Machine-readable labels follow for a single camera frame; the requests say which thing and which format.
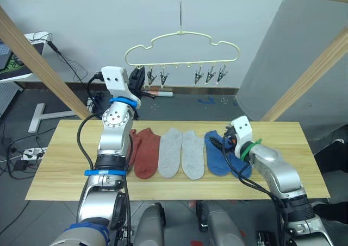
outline floor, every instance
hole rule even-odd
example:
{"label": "floor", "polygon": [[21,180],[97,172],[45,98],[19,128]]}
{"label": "floor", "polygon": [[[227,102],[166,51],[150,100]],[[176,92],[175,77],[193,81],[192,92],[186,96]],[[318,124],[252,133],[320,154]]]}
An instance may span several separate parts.
{"label": "floor", "polygon": [[[85,100],[84,91],[75,91]],[[46,103],[45,113],[59,112],[68,108],[50,91],[24,90],[13,100],[10,109],[2,117],[0,125],[6,138],[15,140],[27,136],[31,116],[37,103]],[[230,121],[243,115],[233,96],[176,95],[173,98],[142,99],[140,120],[183,120],[183,121]],[[39,133],[55,127],[59,119],[42,121]],[[48,145],[52,132],[39,137],[40,144]],[[17,150],[37,147],[35,138],[27,138],[16,143]],[[318,150],[315,143],[312,149]],[[15,172],[17,177],[29,174]],[[32,179],[14,180],[7,173],[0,176],[0,230],[11,222],[25,206],[25,196]],[[189,201],[160,201],[165,209],[167,227],[165,229],[166,245],[190,245],[191,241],[201,241],[208,245],[207,234],[197,228],[195,208]],[[133,201],[132,228],[136,229],[144,209],[152,201]],[[246,235],[247,245],[256,245],[256,230],[275,230],[275,213],[272,203],[260,201],[221,201],[221,206],[231,215],[237,226]],[[74,223],[77,202],[70,201],[31,201],[21,217],[3,234],[0,245],[49,245],[64,229]]]}

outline wooden tabletop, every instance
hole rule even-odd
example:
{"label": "wooden tabletop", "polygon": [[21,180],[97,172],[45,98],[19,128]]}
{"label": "wooden tabletop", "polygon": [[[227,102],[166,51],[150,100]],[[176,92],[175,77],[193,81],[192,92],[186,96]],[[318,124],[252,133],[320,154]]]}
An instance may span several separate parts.
{"label": "wooden tabletop", "polygon": [[[44,159],[28,191],[27,200],[78,201],[89,165],[76,142],[76,133],[81,121],[61,120],[48,146]],[[196,135],[217,130],[222,135],[227,122],[195,121],[135,121],[137,131],[150,127],[157,135],[166,133],[170,127],[182,132],[194,130]],[[330,197],[306,138],[297,122],[251,122],[254,139],[273,149],[279,149],[286,161],[300,174],[309,198]],[[101,121],[91,120],[81,134],[82,144],[92,160],[96,158],[102,132]],[[191,200],[191,199],[268,199],[268,196],[244,186],[231,174],[216,176],[205,163],[205,173],[200,180],[192,181],[180,167],[170,179],[156,174],[139,179],[131,170],[127,175],[131,200]],[[263,177],[253,169],[251,179],[267,187]]]}

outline sock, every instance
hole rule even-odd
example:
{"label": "sock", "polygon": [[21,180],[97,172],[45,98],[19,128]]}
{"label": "sock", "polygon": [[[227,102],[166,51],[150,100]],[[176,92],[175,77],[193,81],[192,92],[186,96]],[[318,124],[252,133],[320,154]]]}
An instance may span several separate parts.
{"label": "sock", "polygon": [[136,130],[132,129],[130,132],[130,137],[133,140],[133,151],[132,151],[132,156],[130,157],[130,161],[129,161],[129,166],[133,166],[134,165],[134,161],[135,161],[135,157],[136,157],[136,153],[138,152],[138,147],[139,144],[141,142],[141,138],[137,137],[136,135]]}
{"label": "sock", "polygon": [[170,128],[161,136],[158,172],[165,178],[173,177],[179,170],[182,141],[183,134],[176,128]]}
{"label": "sock", "polygon": [[160,136],[146,128],[139,132],[137,137],[141,142],[135,156],[134,173],[139,178],[147,179],[157,170]]}
{"label": "sock", "polygon": [[183,170],[188,178],[197,180],[204,174],[204,140],[193,130],[183,134]]}
{"label": "sock", "polygon": [[[222,137],[219,136],[219,134],[214,131],[210,131],[205,134],[204,141],[206,144],[206,152],[207,152],[207,165],[209,170],[219,176],[227,175],[229,172],[231,172],[235,177],[238,177],[237,174],[230,169],[227,162],[225,161],[225,158],[223,157],[222,151],[217,149],[209,140],[209,137],[214,137],[217,140],[219,140],[220,143],[222,143]],[[225,145],[226,149],[229,149],[231,146],[229,144]],[[237,170],[240,171],[244,166],[245,162],[241,161],[239,158],[237,158],[233,153],[227,153],[227,158],[230,161],[231,165]],[[245,177],[251,176],[251,166],[248,166],[242,174]]]}

